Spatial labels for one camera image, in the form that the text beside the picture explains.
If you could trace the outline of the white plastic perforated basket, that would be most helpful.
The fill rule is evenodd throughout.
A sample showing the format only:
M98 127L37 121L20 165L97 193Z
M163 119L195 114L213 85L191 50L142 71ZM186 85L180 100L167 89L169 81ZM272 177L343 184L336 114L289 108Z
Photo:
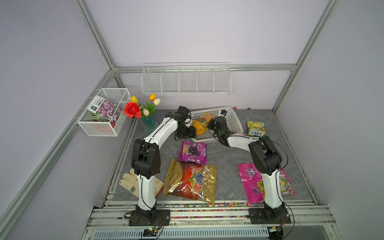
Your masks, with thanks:
M192 139L196 143L214 143L218 137L224 134L233 133L242 135L244 132L235 110L231 107L195 110L191 112L192 118L196 120L205 114L211 114L213 118L209 123L208 129Z

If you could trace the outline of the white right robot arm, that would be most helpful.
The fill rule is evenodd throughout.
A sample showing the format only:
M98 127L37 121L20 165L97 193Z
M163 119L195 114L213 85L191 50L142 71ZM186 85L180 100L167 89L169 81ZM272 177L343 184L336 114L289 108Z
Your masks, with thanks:
M262 175L265 187L264 206L272 212L286 209L283 201L279 175L283 157L274 142L266 135L259 138L238 135L228 128L226 118L216 117L209 121L208 129L222 145L250 152L253 163Z

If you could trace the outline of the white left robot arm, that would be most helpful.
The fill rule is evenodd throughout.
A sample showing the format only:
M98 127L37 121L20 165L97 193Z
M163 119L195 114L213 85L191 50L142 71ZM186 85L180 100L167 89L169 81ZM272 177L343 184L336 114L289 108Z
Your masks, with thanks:
M177 141L195 138L196 128L191 124L190 110L180 106L176 112L165 115L160 125L144 139L134 142L131 166L139 182L139 210L151 212L156 207L155 178L160 172L160 149L173 135Z

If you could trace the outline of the purple grape candy bag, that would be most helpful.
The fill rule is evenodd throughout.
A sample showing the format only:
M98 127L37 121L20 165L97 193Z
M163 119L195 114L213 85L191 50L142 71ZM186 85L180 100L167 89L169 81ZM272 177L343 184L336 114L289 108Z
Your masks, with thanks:
M207 163L207 145L183 141L178 161L205 165Z

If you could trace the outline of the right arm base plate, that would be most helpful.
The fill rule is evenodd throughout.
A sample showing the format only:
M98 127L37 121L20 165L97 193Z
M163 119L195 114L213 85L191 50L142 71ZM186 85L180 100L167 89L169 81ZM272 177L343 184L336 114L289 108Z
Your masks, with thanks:
M285 225L291 224L292 220L287 209L271 210L268 208L252 208L249 209L248 218L252 225Z

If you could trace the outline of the yellow mango candy bag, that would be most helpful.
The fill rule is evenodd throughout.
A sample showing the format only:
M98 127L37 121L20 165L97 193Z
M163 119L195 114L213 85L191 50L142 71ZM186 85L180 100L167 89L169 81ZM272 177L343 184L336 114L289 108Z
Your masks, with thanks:
M199 117L197 120L193 120L192 124L196 128L197 136L202 135L205 133L208 129L208 124L213 118L212 113L205 113L201 117Z

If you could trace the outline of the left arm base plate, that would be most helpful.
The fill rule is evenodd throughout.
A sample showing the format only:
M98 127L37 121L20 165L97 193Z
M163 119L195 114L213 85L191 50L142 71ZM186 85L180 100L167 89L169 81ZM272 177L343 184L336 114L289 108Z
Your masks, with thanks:
M140 208L132 211L129 219L130 227L168 226L171 220L170 210L153 209L145 211Z

